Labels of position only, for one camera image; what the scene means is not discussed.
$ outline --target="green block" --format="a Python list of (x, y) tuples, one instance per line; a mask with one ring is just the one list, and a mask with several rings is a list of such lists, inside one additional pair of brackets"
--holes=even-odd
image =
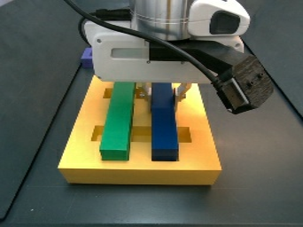
[(134, 82), (115, 82), (101, 142), (103, 160), (129, 160), (134, 112)]

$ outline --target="yellow block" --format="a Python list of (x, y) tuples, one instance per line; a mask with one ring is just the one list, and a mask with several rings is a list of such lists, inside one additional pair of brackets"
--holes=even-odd
[(153, 161), (151, 112), (147, 102), (138, 98), (130, 161), (101, 159), (99, 141), (111, 88), (111, 82), (94, 77), (58, 167), (67, 181), (73, 184), (214, 184), (222, 166), (198, 85), (178, 107), (179, 161)]

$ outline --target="gray floor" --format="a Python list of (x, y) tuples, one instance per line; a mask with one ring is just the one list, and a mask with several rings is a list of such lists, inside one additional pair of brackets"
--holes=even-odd
[(303, 224), (303, 123), (278, 90), (234, 116), (202, 85), (225, 169), (213, 187), (69, 185), (57, 167), (91, 76), (79, 71), (3, 226)]

